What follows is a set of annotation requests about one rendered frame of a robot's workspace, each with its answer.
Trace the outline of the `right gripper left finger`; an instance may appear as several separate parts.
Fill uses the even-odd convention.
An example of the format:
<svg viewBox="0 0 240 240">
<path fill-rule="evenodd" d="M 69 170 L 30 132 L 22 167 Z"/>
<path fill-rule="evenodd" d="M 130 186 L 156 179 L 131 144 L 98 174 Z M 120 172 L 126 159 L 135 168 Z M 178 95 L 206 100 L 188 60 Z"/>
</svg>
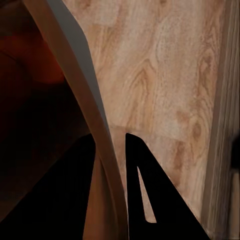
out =
<svg viewBox="0 0 240 240">
<path fill-rule="evenodd" d="M 96 154 L 77 139 L 0 223 L 0 240 L 83 240 Z"/>
</svg>

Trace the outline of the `trash can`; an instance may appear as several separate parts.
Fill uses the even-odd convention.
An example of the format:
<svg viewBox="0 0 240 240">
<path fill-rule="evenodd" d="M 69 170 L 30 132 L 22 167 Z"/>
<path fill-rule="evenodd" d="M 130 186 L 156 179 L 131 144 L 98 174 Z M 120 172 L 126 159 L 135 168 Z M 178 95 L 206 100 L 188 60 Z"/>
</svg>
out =
<svg viewBox="0 0 240 240">
<path fill-rule="evenodd" d="M 63 0 L 0 0 L 0 37 L 37 26 L 67 82 L 31 93 L 0 143 L 0 223 L 79 138 L 95 158 L 82 240 L 129 240 L 129 216 L 92 56 Z"/>
</svg>

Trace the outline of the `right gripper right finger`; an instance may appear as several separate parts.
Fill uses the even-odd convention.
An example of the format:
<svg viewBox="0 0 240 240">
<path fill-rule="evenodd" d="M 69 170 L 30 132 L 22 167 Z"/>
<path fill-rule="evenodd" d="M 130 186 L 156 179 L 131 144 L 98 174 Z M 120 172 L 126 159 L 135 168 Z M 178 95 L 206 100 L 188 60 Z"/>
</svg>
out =
<svg viewBox="0 0 240 240">
<path fill-rule="evenodd" d="M 125 135 L 129 240 L 211 240 L 144 140 Z M 145 218 L 139 167 L 156 223 Z"/>
</svg>

